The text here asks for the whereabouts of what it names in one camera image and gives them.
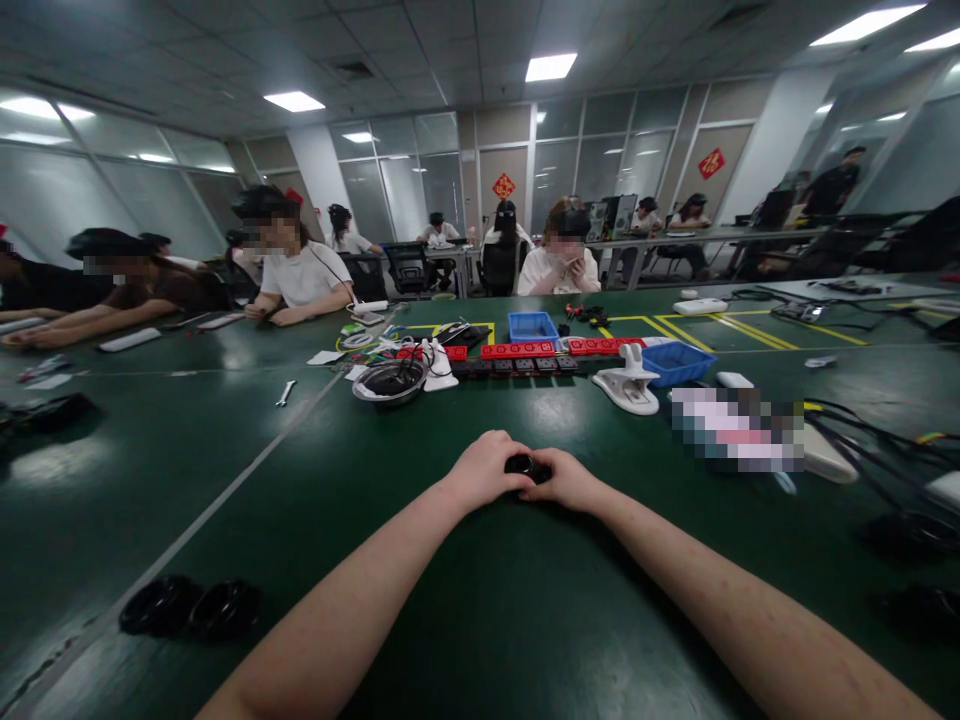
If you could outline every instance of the green table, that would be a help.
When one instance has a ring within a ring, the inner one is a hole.
[[[617,337],[658,334],[657,326],[710,347],[715,371],[742,372],[772,399],[834,399],[908,436],[960,430],[955,349],[903,321],[841,338],[770,318],[762,311],[771,303],[737,303],[731,312],[747,314],[721,320],[671,317],[675,299],[675,290],[650,290],[577,302],[630,318],[611,325]],[[462,316],[494,323],[502,342],[508,312],[543,309],[563,322],[568,300],[413,303],[395,322]],[[38,443],[0,485],[0,562],[16,588],[0,620],[0,698],[79,635],[64,657],[84,652],[48,669],[21,709],[42,697],[38,717],[192,715],[310,587],[440,478],[469,442],[499,427],[532,446],[571,450],[599,477],[821,615],[941,713],[960,713],[956,649],[912,644],[866,604],[870,594],[912,581],[956,586],[957,565],[905,572],[864,549],[853,530],[886,506],[863,483],[798,475],[799,495],[788,497],[769,476],[712,474],[665,416],[622,412],[586,377],[466,381],[378,414],[335,371],[304,364],[333,346],[343,322],[284,330],[238,323],[203,336],[180,331],[114,356],[71,353],[90,373],[63,391],[87,393],[104,417],[73,438]],[[598,336],[580,324],[574,332]],[[804,367],[824,354],[837,355],[837,365]],[[30,361],[4,358],[4,374]],[[290,407],[278,409],[288,379],[298,385]],[[28,394],[9,382],[2,389],[7,401]],[[218,497],[222,507],[201,516]],[[262,587],[255,632],[218,646],[119,634],[115,603],[148,569],[161,570],[158,558],[163,573],[206,586],[241,576]],[[469,517],[441,547],[345,715],[398,710],[760,715],[597,523],[512,498]]]

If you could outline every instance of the ceiling light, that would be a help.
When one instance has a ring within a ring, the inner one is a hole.
[[[0,107],[4,110],[13,110],[14,112],[23,113],[24,115],[33,115],[34,117],[42,117],[47,120],[60,119],[53,105],[40,98],[13,98],[12,100],[0,103]],[[61,105],[60,111],[67,116],[68,120],[83,120],[84,118],[93,117],[92,112],[81,110],[80,108],[75,108],[70,105]]]
[[[531,58],[530,65],[527,67],[527,82],[538,82],[540,80],[560,80],[565,78],[570,68],[573,67],[573,61],[577,59],[577,54],[571,55],[551,55],[545,58]]]
[[[28,142],[33,145],[59,145],[60,143],[70,142],[70,138],[61,138],[56,135],[38,135],[37,133],[8,133],[3,136],[4,140],[14,140],[16,142]]]
[[[373,135],[370,133],[347,133],[343,137],[355,143],[373,142]]]
[[[915,13],[926,3],[921,5],[907,5],[900,8],[890,8],[889,10],[875,10],[874,12],[861,15],[856,20],[847,23],[842,28],[834,30],[829,35],[824,35],[819,40],[810,43],[810,47],[816,45],[835,45],[843,42],[853,42],[865,38],[867,35],[882,30],[887,25],[892,25],[898,20],[902,20],[907,15]]]
[[[307,112],[308,110],[323,110],[326,107],[321,102],[317,102],[306,93],[299,90],[292,93],[280,93],[279,95],[264,95],[264,100],[269,100],[274,105],[279,105],[284,110],[290,112]]]
[[[945,47],[953,47],[954,45],[960,45],[960,28],[957,28],[956,30],[951,30],[950,32],[945,33],[940,37],[935,37],[933,40],[927,40],[925,43],[914,45],[912,48],[907,48],[905,52],[921,52],[923,50],[942,50]]]

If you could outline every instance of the red diamond sign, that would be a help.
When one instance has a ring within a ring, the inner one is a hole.
[[[501,200],[506,200],[516,189],[517,186],[506,173],[501,175],[496,184],[493,186],[493,192],[496,193],[497,197]]]
[[[723,153],[720,152],[720,148],[717,148],[701,160],[697,167],[700,168],[700,174],[703,175],[703,179],[709,180],[726,164],[727,161],[723,159]]]

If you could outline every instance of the wrench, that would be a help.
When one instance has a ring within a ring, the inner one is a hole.
[[[283,397],[280,398],[280,402],[277,403],[277,407],[284,407],[287,404],[287,396],[290,394],[290,390],[293,389],[293,386],[297,384],[296,380],[288,380],[287,387],[283,390]]]

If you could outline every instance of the white clip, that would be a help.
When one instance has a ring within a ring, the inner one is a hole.
[[[620,356],[627,359],[625,368],[601,370],[591,380],[621,410],[634,415],[653,415],[660,409],[660,401],[650,392],[647,384],[660,376],[643,369],[643,349],[640,345],[621,345]]]

